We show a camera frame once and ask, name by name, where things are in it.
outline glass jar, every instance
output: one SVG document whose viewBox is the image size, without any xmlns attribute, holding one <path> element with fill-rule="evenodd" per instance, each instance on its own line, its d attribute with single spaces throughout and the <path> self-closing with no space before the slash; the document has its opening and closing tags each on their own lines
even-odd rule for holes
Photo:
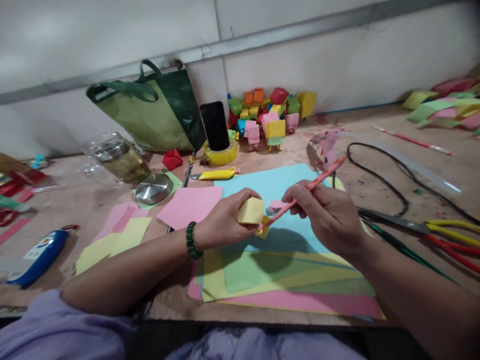
<svg viewBox="0 0 480 360">
<path fill-rule="evenodd" d="M 148 164 L 118 132 L 107 131 L 87 140 L 83 152 L 125 184 L 135 188 L 152 174 Z"/>
</svg>

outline bracelet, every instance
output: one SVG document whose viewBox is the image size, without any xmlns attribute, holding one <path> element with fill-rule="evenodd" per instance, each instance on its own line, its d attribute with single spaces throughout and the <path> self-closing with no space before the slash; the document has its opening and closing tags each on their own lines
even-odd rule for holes
<svg viewBox="0 0 480 360">
<path fill-rule="evenodd" d="M 202 257 L 204 254 L 202 251 L 197 251 L 194 246 L 194 226 L 196 222 L 192 221 L 191 223 L 188 224 L 186 227 L 186 246 L 188 247 L 188 252 L 190 253 L 190 256 L 197 260 Z"/>
</svg>

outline forearm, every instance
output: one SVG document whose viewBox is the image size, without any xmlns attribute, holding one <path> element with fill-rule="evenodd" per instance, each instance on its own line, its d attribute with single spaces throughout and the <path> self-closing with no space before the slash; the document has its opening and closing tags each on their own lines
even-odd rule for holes
<svg viewBox="0 0 480 360">
<path fill-rule="evenodd" d="M 480 301 L 452 281 L 376 246 L 373 262 L 353 260 L 378 295 L 434 359 L 478 359 Z"/>
<path fill-rule="evenodd" d="M 177 230 L 101 261 L 63 285 L 61 297 L 87 313 L 118 315 L 189 256 L 186 230 Z"/>
</svg>

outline workbench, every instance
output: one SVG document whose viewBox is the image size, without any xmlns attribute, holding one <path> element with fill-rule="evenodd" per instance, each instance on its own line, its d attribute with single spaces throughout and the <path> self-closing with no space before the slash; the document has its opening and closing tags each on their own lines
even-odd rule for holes
<svg viewBox="0 0 480 360">
<path fill-rule="evenodd" d="M 314 115 L 305 121 L 301 120 L 296 133 L 285 137 L 282 151 L 268 152 L 268 148 L 263 143 L 260 143 L 259 151 L 250 151 L 247 142 L 244 141 L 239 146 L 236 160 L 219 169 L 229 169 L 236 166 L 241 169 L 242 174 L 248 174 L 298 163 L 307 163 L 312 169 L 321 170 L 321 165 L 316 163 L 318 159 L 316 151 L 308 146 L 309 139 L 329 128 L 343 127 L 346 131 L 363 134 L 392 150 L 402 153 L 459 187 L 462 194 L 453 196 L 444 193 L 444 195 L 448 195 L 462 209 L 479 218 L 480 199 L 477 195 L 480 193 L 480 181 L 478 181 L 480 171 L 476 161 L 479 141 L 470 137 L 468 131 L 443 128 L 415 129 L 412 123 L 406 121 L 408 113 L 409 111 L 402 109 L 399 105 L 387 105 L 337 112 L 327 116 Z M 387 128 L 417 140 L 444 147 L 456 153 L 456 156 L 446 156 L 420 147 L 375 130 L 371 125 Z M 353 141 L 355 139 L 342 136 L 336 144 L 337 153 L 343 153 L 347 145 Z M 361 164 L 382 175 L 405 195 L 410 202 L 410 209 L 404 215 L 405 219 L 423 222 L 435 219 L 440 214 L 442 218 L 464 220 L 428 192 L 424 191 L 420 195 L 416 194 L 414 190 L 418 189 L 419 186 L 410 181 L 388 156 L 363 147 L 352 148 L 352 156 Z M 188 158 L 188 155 L 185 155 L 183 157 L 184 164 L 173 171 L 181 180 L 183 180 L 188 167 Z M 203 158 L 202 152 L 199 151 L 192 174 L 209 170 L 208 167 L 199 164 L 198 160 Z M 159 154 L 147 155 L 147 159 L 154 172 L 155 169 L 164 167 L 162 156 Z M 67 179 L 75 174 L 77 178 L 83 177 L 81 171 L 83 171 L 87 162 L 88 159 L 81 155 L 55 159 L 52 166 L 45 169 L 45 172 L 54 177 L 66 177 Z M 350 162 L 347 161 L 337 171 L 337 176 L 341 179 L 357 206 L 375 209 L 391 215 L 402 209 L 400 200 L 382 182 Z M 190 180 L 188 183 L 189 187 L 212 185 L 212 181 Z M 21 257 L 42 236 L 52 230 L 70 224 L 78 224 L 81 228 L 76 236 L 68 240 L 66 247 L 50 269 L 29 289 L 19 290 L 15 286 L 1 284 L 0 306 L 27 306 L 35 296 L 68 281 L 74 274 L 75 261 L 79 258 L 84 247 L 89 245 L 102 229 L 112 207 L 125 201 L 133 201 L 132 191 L 126 185 L 109 187 L 97 184 L 89 179 L 79 180 L 75 186 L 66 186 L 63 189 L 36 194 L 29 200 L 28 204 L 38 209 L 38 213 L 32 217 L 28 225 L 0 246 L 0 255 Z M 150 211 L 149 216 L 153 218 L 153 221 L 143 238 L 144 242 L 166 233 L 167 226 L 159 221 L 156 216 L 167 201 L 162 201 Z M 480 278 L 478 276 L 444 257 L 439 251 L 428 247 L 417 237 L 409 236 L 391 228 L 388 231 L 456 280 L 462 287 L 480 295 Z M 156 296 L 152 298 L 150 306 L 144 314 L 146 319 L 317 326 L 401 326 L 381 299 L 379 302 L 387 320 L 377 320 L 372 324 L 353 317 L 219 303 L 203 304 L 199 300 L 187 298 L 187 286 L 191 271 L 192 263 L 188 261 L 159 284 L 156 289 Z"/>
</svg>

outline phone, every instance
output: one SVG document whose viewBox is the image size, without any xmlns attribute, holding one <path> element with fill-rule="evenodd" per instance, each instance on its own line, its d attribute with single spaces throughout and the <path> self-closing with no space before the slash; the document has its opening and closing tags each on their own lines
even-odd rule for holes
<svg viewBox="0 0 480 360">
<path fill-rule="evenodd" d="M 200 105 L 201 121 L 205 129 L 208 146 L 212 151 L 222 151 L 230 146 L 224 104 L 221 101 Z"/>
</svg>

